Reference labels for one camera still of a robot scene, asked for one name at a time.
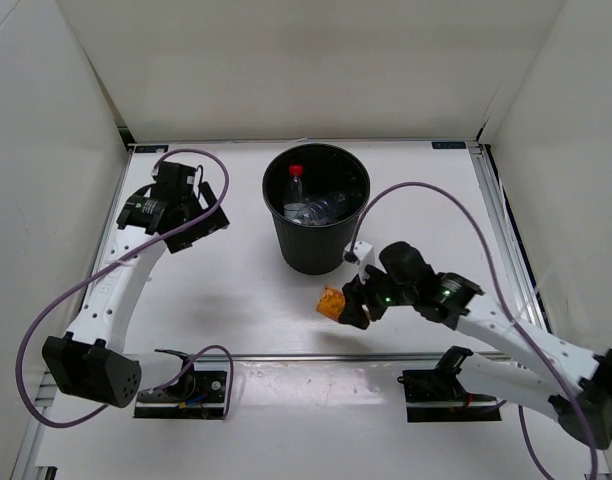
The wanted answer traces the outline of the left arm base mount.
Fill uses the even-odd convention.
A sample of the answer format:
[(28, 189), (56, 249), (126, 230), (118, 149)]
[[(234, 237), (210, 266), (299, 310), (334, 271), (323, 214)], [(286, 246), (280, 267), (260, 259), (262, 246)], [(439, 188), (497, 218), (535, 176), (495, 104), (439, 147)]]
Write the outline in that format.
[(223, 346), (195, 354), (157, 349), (139, 358), (145, 379), (133, 417), (157, 420), (224, 420), (232, 403), (235, 364)]

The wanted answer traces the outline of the blue orange label bottle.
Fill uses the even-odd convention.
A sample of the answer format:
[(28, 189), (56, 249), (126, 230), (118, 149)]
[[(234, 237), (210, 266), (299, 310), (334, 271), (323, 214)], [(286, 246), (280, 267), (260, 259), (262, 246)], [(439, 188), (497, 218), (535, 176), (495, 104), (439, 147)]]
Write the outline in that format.
[(324, 226), (330, 219), (330, 214), (321, 205), (307, 204), (297, 211), (292, 222), (302, 226)]

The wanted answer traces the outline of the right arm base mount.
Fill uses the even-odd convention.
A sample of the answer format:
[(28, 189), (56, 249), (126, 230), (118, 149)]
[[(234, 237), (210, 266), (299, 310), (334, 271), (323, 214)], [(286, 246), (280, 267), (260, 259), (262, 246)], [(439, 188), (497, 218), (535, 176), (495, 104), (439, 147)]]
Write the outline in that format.
[(396, 381), (403, 387), (408, 423), (472, 423), (501, 421), (505, 404), (494, 396), (474, 394), (458, 381), (462, 364), (474, 352), (451, 347), (431, 369), (404, 370)]

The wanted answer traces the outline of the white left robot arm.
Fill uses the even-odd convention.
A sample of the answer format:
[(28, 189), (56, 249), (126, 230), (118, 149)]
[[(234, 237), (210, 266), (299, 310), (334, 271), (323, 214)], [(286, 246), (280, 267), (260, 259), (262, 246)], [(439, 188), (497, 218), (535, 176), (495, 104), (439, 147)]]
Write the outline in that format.
[(62, 336), (42, 346), (59, 390), (102, 405), (129, 405), (147, 383), (144, 365), (124, 353), (125, 338), (151, 271), (164, 253), (185, 250), (228, 224), (210, 184), (191, 174), (158, 179), (129, 196), (84, 306)]

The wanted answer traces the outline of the red label water bottle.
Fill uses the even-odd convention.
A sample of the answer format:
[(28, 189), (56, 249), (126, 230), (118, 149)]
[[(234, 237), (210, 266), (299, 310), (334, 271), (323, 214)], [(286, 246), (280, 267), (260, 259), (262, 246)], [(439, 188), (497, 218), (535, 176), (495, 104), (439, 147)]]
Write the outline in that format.
[(284, 217), (288, 220), (293, 220), (306, 203), (303, 174), (304, 169), (301, 164), (291, 164), (288, 167), (289, 180), (283, 198)]

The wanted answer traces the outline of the clear unlabeled plastic bottle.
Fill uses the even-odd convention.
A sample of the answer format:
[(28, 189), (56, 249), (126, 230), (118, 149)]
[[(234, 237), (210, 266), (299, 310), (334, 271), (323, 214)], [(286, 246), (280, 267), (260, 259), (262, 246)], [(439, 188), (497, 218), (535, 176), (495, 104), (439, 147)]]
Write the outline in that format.
[(321, 205), (330, 214), (331, 219), (329, 223), (334, 223), (347, 213), (351, 206), (351, 200), (346, 192), (334, 191), (317, 197), (308, 204)]

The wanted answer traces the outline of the orange juice bottle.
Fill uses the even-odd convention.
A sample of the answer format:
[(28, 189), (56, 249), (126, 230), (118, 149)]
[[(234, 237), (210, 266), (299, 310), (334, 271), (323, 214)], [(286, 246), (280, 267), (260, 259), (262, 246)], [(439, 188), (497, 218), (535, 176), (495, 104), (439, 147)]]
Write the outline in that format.
[(315, 310), (322, 316), (337, 322), (345, 308), (344, 293), (332, 286), (325, 286)]

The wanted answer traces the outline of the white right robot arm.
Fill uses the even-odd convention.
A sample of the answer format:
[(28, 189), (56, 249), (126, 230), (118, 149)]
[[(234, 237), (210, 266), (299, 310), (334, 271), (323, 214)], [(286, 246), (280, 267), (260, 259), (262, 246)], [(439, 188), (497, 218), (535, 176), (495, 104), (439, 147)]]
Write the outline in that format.
[(473, 392), (504, 398), (556, 421), (571, 437), (599, 450), (612, 443), (612, 349), (595, 353), (522, 319), (511, 321), (493, 298), (455, 273), (429, 271), (396, 282), (369, 267), (342, 288), (339, 323), (365, 330), (391, 307), (410, 306), (424, 319), (476, 338), (517, 361), (495, 367), (452, 347), (435, 387), (446, 399)]

